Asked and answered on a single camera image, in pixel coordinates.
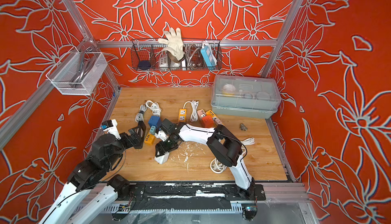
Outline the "white cube plug adapter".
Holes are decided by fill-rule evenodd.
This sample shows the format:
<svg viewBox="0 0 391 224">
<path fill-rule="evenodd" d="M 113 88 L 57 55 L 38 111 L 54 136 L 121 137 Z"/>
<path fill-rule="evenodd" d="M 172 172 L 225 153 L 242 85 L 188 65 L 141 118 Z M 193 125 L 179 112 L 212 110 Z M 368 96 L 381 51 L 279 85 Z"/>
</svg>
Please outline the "white cube plug adapter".
<svg viewBox="0 0 391 224">
<path fill-rule="evenodd" d="M 163 155 L 155 156 L 154 160 L 155 160 L 158 164 L 164 164 L 164 163 L 167 162 L 169 156 L 170 156 L 170 153 L 169 153 L 169 152 L 166 152 L 166 153 L 164 153 Z"/>
</svg>

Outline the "red cube plug adapter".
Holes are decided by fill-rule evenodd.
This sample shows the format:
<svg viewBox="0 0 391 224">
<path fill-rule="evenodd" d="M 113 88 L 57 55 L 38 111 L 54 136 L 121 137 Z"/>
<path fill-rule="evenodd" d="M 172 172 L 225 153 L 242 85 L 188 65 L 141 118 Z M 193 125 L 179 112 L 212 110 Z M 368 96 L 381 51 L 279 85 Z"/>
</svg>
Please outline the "red cube plug adapter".
<svg viewBox="0 0 391 224">
<path fill-rule="evenodd" d="M 209 115 L 201 118 L 201 124 L 204 128 L 212 128 L 215 125 L 213 118 Z"/>
</svg>

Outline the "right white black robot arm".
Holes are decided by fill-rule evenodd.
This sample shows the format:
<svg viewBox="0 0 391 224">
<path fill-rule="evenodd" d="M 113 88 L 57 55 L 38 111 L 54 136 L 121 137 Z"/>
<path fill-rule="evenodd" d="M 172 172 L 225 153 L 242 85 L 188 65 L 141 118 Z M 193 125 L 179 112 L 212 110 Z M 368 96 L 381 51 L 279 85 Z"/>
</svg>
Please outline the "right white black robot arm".
<svg viewBox="0 0 391 224">
<path fill-rule="evenodd" d="M 163 120 L 157 135 L 161 139 L 155 145 L 155 161 L 163 164 L 169 153 L 178 149 L 182 142 L 192 141 L 207 145 L 215 158 L 230 169 L 238 195 L 245 200 L 255 198 L 255 181 L 244 163 L 243 143 L 224 125 L 202 128 L 179 122 Z"/>
</svg>

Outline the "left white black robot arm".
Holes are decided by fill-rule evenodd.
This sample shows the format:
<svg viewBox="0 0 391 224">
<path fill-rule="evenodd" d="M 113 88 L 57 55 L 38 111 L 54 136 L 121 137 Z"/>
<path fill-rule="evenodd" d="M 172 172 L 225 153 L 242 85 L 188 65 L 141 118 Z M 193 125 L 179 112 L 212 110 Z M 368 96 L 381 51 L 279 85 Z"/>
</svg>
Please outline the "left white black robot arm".
<svg viewBox="0 0 391 224">
<path fill-rule="evenodd" d="M 103 182 L 107 173 L 117 169 L 129 148 L 141 149 L 146 125 L 139 121 L 128 132 L 119 133 L 116 120 L 104 121 L 104 134 L 96 139 L 86 159 L 71 172 L 61 193 L 44 215 L 42 224 L 88 224 L 116 200 L 127 200 L 129 207 L 136 202 L 130 182 L 119 174 L 107 180 L 106 186 L 80 211 L 81 201 Z"/>
</svg>

